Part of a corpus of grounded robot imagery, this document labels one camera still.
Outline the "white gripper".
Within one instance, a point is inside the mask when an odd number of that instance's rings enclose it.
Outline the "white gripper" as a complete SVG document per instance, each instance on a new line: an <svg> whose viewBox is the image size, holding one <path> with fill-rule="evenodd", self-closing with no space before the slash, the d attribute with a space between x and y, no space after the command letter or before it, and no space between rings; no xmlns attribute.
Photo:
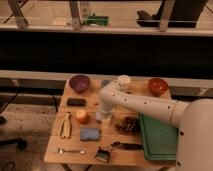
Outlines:
<svg viewBox="0 0 213 171"><path fill-rule="evenodd" d="M103 130L108 129L111 125L111 117L113 112L113 105L101 105L99 107L100 118L103 119L101 122L101 127Z"/></svg>

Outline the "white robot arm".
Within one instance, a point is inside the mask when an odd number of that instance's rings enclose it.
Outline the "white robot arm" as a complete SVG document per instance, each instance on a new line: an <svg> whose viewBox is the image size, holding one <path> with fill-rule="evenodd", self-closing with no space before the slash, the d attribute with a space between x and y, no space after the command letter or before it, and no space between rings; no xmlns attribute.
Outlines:
<svg viewBox="0 0 213 171"><path fill-rule="evenodd" d="M111 82L99 91L102 115L116 105L179 129L176 171L213 171L213 99L184 102L127 94Z"/></svg>

